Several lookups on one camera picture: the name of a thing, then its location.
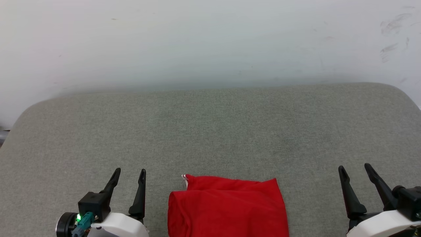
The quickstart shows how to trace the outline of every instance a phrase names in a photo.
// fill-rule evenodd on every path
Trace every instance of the wall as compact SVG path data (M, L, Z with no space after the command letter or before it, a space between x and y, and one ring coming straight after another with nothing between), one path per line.
M93 91L372 81L421 105L420 0L0 0L0 126Z

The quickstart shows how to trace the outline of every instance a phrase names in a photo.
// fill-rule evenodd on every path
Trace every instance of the gray table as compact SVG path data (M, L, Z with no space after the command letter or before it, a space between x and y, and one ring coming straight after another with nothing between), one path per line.
M0 149L0 229L54 236L60 215L121 167L112 210L127 213L145 168L151 237L167 235L168 196L185 173L277 178L291 237L345 236L338 166L381 211L364 163L391 187L420 185L420 144L418 107L376 83L57 98L27 109Z

